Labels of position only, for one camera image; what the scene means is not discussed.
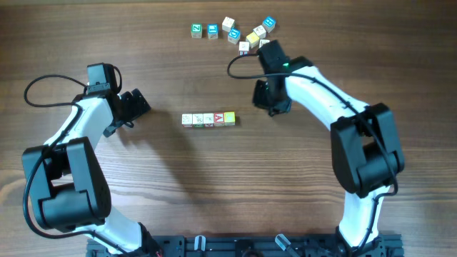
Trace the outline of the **red A letter block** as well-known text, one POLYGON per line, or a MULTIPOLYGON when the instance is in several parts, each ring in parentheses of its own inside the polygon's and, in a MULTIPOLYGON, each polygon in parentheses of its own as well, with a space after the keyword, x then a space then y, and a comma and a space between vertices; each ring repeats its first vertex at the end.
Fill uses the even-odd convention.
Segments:
POLYGON ((225 126, 224 113, 214 113, 214 126, 225 126))

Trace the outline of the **lone yellow block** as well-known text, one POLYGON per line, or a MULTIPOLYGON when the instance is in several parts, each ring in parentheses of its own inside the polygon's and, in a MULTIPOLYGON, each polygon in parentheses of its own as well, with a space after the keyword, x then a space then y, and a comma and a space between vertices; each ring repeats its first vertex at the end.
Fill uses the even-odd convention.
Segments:
POLYGON ((236 124, 236 115, 233 111, 224 113, 224 125, 234 126, 236 124))

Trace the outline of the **white block green side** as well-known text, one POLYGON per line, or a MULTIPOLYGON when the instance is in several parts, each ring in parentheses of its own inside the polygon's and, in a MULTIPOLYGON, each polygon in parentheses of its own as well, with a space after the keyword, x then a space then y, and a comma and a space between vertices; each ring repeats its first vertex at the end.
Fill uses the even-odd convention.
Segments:
POLYGON ((201 128, 204 126, 204 115, 203 114, 192 114, 192 125, 195 128, 201 128))

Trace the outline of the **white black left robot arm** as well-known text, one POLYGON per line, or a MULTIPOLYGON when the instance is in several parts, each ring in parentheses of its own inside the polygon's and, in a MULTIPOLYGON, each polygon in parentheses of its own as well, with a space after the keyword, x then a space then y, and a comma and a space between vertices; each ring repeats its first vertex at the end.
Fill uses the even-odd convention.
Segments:
POLYGON ((112 256, 162 256, 145 226, 115 209, 94 152, 102 136, 150 110, 137 89, 122 92, 122 77, 112 64, 87 67, 89 82, 68 103, 71 114, 43 145, 26 149, 23 213, 28 227, 48 239, 85 235, 112 256))

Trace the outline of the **white block red V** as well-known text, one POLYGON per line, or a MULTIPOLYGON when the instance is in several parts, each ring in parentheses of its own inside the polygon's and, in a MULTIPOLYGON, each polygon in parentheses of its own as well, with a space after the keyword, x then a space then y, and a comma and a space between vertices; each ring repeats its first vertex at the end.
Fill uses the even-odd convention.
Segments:
POLYGON ((204 118, 205 127, 214 127, 214 114, 213 113, 203 114, 203 118, 204 118))

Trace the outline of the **white block red side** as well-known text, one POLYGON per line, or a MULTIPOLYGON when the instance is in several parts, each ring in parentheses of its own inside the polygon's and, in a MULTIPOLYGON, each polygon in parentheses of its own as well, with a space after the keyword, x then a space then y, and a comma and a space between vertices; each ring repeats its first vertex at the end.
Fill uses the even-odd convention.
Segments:
POLYGON ((191 128, 193 126, 193 116, 192 114, 182 114, 181 116, 181 125, 185 128, 191 128))

